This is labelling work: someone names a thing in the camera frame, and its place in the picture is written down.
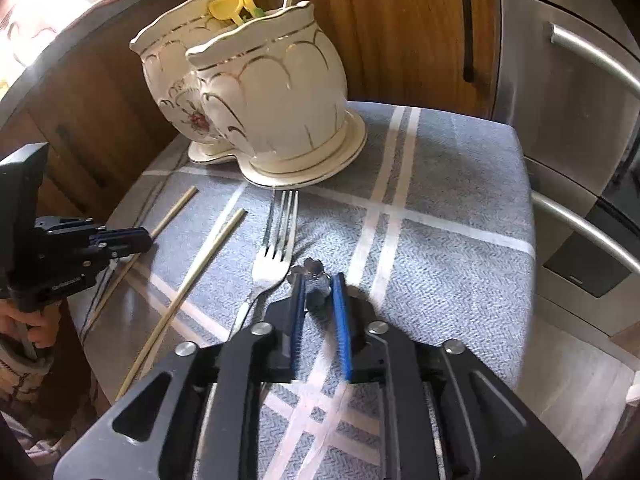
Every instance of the ceramic base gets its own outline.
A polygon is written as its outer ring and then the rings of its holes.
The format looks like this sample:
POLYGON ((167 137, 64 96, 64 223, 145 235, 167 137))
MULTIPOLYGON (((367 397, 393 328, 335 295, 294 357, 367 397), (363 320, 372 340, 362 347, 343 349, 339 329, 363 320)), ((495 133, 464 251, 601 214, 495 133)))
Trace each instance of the ceramic base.
POLYGON ((344 142, 325 160, 307 168, 292 173, 267 173, 252 166, 250 158, 238 150, 226 150, 215 155, 207 155, 202 151, 202 144, 192 142, 188 155, 195 164, 220 164, 232 158, 238 161, 242 176, 252 184, 269 189, 295 189, 311 186, 334 176, 346 168, 360 154, 367 140, 367 129, 362 118, 349 108, 345 110, 343 128, 347 128, 344 142))

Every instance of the cabinet handle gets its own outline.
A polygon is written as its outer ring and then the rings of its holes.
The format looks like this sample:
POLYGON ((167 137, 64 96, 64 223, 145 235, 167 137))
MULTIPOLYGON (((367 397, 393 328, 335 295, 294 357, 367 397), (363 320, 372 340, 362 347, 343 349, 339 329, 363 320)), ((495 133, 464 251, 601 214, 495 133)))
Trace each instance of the cabinet handle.
POLYGON ((537 191, 531 192, 531 202, 533 205, 542 209, 542 211, 545 211, 551 216, 557 218, 559 221, 564 222, 573 231, 587 238, 588 241, 597 245, 607 254, 610 254, 610 256, 613 256, 631 272, 640 274, 640 262, 635 258, 635 256, 633 256, 609 235, 598 229, 591 222, 587 222, 584 218, 577 215, 570 209, 565 208, 563 205, 560 205, 558 202, 554 202, 537 191))
POLYGON ((605 72, 618 79, 633 95, 640 99, 640 80, 629 72, 622 63, 601 48, 555 23, 551 23, 551 43, 560 45, 588 62, 599 66, 605 72))
POLYGON ((474 80, 474 26, 471 0, 462 0, 462 20, 465 29, 465 60, 462 77, 467 83, 474 80))

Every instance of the blue gripper pad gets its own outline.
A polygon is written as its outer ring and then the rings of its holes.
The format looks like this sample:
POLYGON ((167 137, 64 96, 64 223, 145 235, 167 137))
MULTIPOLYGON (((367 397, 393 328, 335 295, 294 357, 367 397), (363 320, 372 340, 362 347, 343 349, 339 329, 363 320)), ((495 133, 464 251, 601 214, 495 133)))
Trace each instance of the blue gripper pad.
POLYGON ((351 381, 351 330, 349 324, 349 296, 344 283, 344 274, 339 272, 331 278, 332 299, 334 300, 335 336, 338 341, 342 378, 351 381))

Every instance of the round table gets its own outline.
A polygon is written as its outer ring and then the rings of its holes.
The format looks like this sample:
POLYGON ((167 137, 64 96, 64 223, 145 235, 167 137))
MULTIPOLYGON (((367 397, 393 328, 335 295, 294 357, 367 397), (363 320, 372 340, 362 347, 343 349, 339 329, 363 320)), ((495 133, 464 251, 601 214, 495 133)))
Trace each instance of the round table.
MULTIPOLYGON (((534 281, 529 181, 515 132, 437 110, 350 107, 367 125, 366 146, 345 170, 300 190, 295 263, 313 257, 329 273, 344 272, 381 318, 420 342, 461 339, 514 388, 534 281)), ((247 184, 233 163, 190 163, 187 147, 178 136, 108 222, 151 230, 189 186, 198 187, 85 334, 87 359, 111 400, 204 239, 238 207, 246 217, 192 288, 155 359, 184 340, 223 342, 251 287, 271 192, 247 184)), ((80 333, 121 267, 70 298, 80 333)), ((268 301, 289 288, 285 282, 268 301)), ((259 476, 376 478, 378 400, 368 386, 340 380, 332 323, 307 314, 298 381, 274 385, 260 414, 259 476)))

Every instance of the fork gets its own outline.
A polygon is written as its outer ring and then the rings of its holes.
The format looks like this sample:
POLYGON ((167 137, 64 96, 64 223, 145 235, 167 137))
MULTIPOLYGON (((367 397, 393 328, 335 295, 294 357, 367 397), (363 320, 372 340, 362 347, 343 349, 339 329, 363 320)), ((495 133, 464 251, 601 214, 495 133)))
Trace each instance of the fork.
POLYGON ((258 297, 284 280, 291 266, 293 245, 296 240, 296 225, 298 223, 298 192, 284 191, 281 194, 278 221, 276 222, 276 228, 271 233, 275 209, 276 190, 273 190, 264 237, 251 272, 254 284, 246 299, 240 305, 240 310, 236 315, 236 322, 227 340, 242 329, 249 310, 258 297))

